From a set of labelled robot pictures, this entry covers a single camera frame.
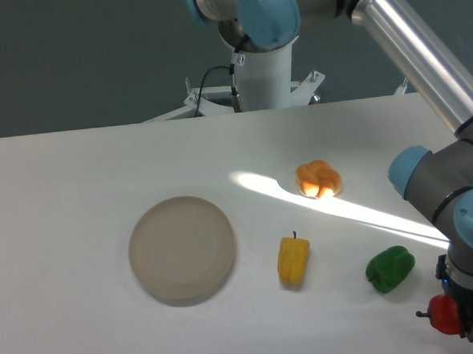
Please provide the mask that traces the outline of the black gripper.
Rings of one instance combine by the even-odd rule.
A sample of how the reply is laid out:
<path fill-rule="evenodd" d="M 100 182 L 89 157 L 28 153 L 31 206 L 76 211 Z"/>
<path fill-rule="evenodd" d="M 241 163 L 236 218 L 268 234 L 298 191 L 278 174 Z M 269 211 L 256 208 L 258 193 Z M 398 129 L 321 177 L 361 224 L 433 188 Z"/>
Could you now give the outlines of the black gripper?
<path fill-rule="evenodd" d="M 439 256 L 435 270 L 435 278 L 440 280 L 443 292 L 459 306 L 462 324 L 459 337 L 473 342 L 473 275 L 457 268 L 447 254 Z"/>

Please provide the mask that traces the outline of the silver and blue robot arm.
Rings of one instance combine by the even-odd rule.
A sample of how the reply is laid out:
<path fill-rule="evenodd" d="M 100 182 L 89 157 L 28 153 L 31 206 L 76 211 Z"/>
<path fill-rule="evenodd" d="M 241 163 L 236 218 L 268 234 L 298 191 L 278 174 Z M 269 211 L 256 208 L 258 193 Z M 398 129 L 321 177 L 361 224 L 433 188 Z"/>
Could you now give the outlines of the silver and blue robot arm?
<path fill-rule="evenodd" d="M 292 88 L 288 51 L 301 22 L 347 15 L 364 27 L 456 140 L 439 152 L 415 146 L 391 163 L 394 189 L 449 241 L 436 277 L 443 293 L 425 317 L 443 333 L 473 341 L 473 77 L 406 0 L 184 0 L 196 24 L 216 22 L 232 47 L 235 111 L 304 105 L 310 93 Z"/>

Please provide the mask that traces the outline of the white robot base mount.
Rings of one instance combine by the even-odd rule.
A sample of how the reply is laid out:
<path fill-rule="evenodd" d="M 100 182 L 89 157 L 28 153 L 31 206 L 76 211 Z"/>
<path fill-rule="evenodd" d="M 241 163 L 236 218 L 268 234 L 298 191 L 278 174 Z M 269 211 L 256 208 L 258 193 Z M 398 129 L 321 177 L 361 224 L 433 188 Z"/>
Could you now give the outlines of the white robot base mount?
<path fill-rule="evenodd" d="M 237 21 L 221 22 L 220 37 L 232 56 L 226 66 L 210 67 L 199 86 L 186 79 L 183 106 L 163 113 L 148 122 L 176 121 L 306 107 L 321 103 L 324 73 L 312 69 L 302 80 L 292 80 L 294 37 L 283 46 L 262 49 L 243 34 Z"/>

